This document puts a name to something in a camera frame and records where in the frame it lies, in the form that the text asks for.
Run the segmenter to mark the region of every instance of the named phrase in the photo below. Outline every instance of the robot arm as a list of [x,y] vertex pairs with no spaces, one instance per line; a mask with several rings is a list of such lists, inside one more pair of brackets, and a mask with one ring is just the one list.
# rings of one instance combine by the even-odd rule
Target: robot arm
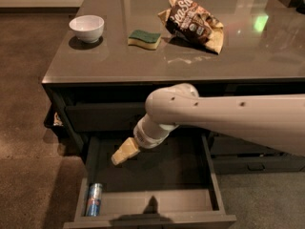
[[200,97],[193,85],[179,84],[152,92],[145,108],[134,141],[112,156],[114,164],[136,155],[138,146],[156,147],[179,125],[305,156],[305,94]]

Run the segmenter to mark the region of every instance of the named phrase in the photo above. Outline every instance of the brown snack bag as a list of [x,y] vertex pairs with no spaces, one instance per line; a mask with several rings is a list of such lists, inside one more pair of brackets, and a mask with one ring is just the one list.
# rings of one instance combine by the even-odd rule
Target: brown snack bag
[[220,54],[223,25],[192,0],[169,0],[172,8],[158,13],[166,29],[187,41]]

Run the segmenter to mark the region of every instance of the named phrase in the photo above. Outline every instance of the white bowl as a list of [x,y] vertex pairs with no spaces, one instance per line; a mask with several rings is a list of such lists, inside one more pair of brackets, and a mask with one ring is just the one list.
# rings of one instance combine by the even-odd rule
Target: white bowl
[[104,24],[104,19],[99,16],[84,15],[71,20],[69,26],[79,40],[94,43],[103,34]]

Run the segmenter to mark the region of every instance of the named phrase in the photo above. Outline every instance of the silver can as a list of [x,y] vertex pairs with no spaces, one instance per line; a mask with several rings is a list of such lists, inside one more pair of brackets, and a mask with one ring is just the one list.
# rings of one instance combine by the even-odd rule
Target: silver can
[[103,185],[94,183],[90,186],[88,192],[86,217],[97,217],[100,213],[102,204]]

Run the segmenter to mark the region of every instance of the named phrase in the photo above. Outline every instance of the concrete floor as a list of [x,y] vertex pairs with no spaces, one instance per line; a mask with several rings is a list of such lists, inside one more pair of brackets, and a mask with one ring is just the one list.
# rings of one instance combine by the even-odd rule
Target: concrete floor
[[[84,166],[44,127],[40,85],[71,18],[0,13],[0,228],[73,221]],[[304,228],[305,173],[217,177],[232,229]]]

